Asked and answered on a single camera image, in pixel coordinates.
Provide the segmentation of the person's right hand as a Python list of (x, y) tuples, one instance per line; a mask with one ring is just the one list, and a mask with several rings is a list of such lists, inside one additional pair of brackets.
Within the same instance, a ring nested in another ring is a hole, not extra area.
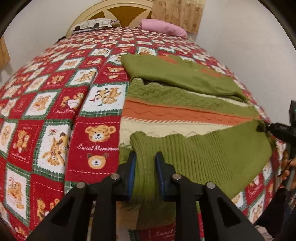
[(295, 158), (290, 159), (290, 155), (287, 150), (283, 153), (283, 158), (281, 162), (281, 181), (284, 181), (290, 175), (290, 168), (295, 167)]

